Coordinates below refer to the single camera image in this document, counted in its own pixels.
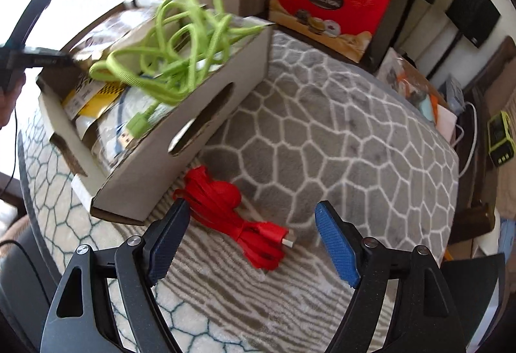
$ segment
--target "white cardboard box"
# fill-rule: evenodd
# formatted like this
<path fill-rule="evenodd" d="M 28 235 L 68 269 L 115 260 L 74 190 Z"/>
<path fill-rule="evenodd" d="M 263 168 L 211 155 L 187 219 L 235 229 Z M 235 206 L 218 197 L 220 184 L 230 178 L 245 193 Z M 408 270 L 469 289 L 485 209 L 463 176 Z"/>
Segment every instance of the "white cardboard box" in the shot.
<path fill-rule="evenodd" d="M 95 25 L 125 9 L 121 4 L 110 10 L 63 50 L 71 50 Z M 247 20 L 266 27 L 143 137 L 109 176 L 81 142 L 61 107 L 61 101 L 76 86 L 80 70 L 41 71 L 37 84 L 46 136 L 61 150 L 74 174 L 72 188 L 92 216 L 111 222 L 142 223 L 229 114 L 264 79 L 273 25 L 254 17 Z M 172 139 L 192 119 L 193 124 L 169 152 Z"/>

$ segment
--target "white cable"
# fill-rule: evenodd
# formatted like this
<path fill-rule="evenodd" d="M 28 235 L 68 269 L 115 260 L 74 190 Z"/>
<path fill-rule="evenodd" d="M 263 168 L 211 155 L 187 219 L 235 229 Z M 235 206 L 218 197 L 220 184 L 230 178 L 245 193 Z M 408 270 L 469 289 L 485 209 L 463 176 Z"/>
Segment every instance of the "white cable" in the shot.
<path fill-rule="evenodd" d="M 464 129 L 462 128 L 462 126 L 461 126 L 461 125 L 456 124 L 455 126 L 456 126 L 456 127 L 458 127 L 458 128 L 460 129 L 460 135 L 459 135 L 459 137 L 455 140 L 455 142 L 451 145 L 451 147 L 452 147 L 452 148 L 455 148 L 455 147 L 459 144 L 459 142 L 461 142 L 461 140 L 463 139 L 463 137 L 464 137 L 464 135 L 465 135 L 465 133 L 464 133 Z"/>
<path fill-rule="evenodd" d="M 469 105 L 473 108 L 473 117 L 475 119 L 475 128 L 474 128 L 474 133 L 473 133 L 473 143 L 471 145 L 470 155 L 468 157 L 468 160 L 466 161 L 466 165 L 464 166 L 464 169 L 459 173 L 459 178 L 461 178 L 464 174 L 466 174 L 466 171 L 468 171 L 468 168 L 470 167 L 471 159 L 473 158 L 473 154 L 474 154 L 475 148 L 477 146 L 477 134 L 478 134 L 477 109 L 469 101 L 466 101 L 466 105 Z"/>

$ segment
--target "yellow device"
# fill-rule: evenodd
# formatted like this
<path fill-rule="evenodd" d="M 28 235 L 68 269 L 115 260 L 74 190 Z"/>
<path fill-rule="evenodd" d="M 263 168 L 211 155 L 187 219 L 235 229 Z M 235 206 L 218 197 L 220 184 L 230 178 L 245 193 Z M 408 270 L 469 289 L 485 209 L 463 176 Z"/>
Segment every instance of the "yellow device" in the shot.
<path fill-rule="evenodd" d="M 500 112 L 488 122 L 489 156 L 496 167 L 514 158 L 516 144 L 512 139 L 511 120 L 507 112 Z"/>

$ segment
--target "metal screw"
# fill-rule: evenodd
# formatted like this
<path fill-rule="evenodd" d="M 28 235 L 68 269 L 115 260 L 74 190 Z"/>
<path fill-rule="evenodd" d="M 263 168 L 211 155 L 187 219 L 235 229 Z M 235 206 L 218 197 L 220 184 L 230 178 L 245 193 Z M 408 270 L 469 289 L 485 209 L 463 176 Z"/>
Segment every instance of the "metal screw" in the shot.
<path fill-rule="evenodd" d="M 141 236 L 133 235 L 133 236 L 130 236 L 129 239 L 127 240 L 127 245 L 134 247 L 134 246 L 140 244 L 140 242 L 141 242 Z"/>
<path fill-rule="evenodd" d="M 370 236 L 364 238 L 364 245 L 368 248 L 376 248 L 378 244 L 379 242 L 376 238 Z"/>
<path fill-rule="evenodd" d="M 90 248 L 87 245 L 79 245 L 77 247 L 77 254 L 86 254 Z"/>
<path fill-rule="evenodd" d="M 429 255 L 430 254 L 430 250 L 427 247 L 425 247 L 424 245 L 418 245 L 417 252 L 421 255 Z"/>

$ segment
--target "white patterned rug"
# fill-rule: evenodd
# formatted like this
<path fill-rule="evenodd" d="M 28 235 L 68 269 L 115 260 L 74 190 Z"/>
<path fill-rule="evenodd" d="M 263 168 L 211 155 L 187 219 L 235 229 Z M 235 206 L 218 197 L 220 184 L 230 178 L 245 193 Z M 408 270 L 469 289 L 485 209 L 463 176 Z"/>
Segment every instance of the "white patterned rug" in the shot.
<path fill-rule="evenodd" d="M 37 115 L 23 134 L 22 184 L 42 240 L 63 272 L 74 249 L 119 245 L 141 227 L 89 217 L 72 176 L 46 143 Z M 375 78 L 275 33 L 268 78 L 213 136 L 193 165 L 242 191 L 243 216 L 285 224 L 299 236 L 264 274 L 232 240 L 192 221 L 156 299 L 184 351 L 324 351 L 353 294 L 339 280 L 314 224 L 328 199 L 361 233 L 386 246 L 425 244 L 442 257 L 457 194 L 452 148 L 408 103 Z M 181 186 L 181 181 L 172 186 Z M 166 194 L 150 216 L 172 201 Z M 120 332 L 134 349 L 116 285 Z M 372 348 L 392 313 L 386 297 Z"/>

